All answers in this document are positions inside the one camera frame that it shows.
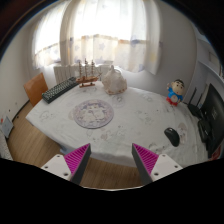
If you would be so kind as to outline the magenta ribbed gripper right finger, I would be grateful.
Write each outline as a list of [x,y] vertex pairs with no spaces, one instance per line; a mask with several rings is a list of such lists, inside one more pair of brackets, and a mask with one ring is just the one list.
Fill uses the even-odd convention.
[[150,184],[182,169],[168,155],[158,155],[135,143],[132,144],[132,155],[143,185]]

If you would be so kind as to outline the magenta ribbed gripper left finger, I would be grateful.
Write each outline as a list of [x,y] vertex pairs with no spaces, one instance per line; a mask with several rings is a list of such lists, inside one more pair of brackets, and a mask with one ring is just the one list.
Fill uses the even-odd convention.
[[91,145],[86,144],[66,155],[56,154],[42,169],[79,185],[90,155]]

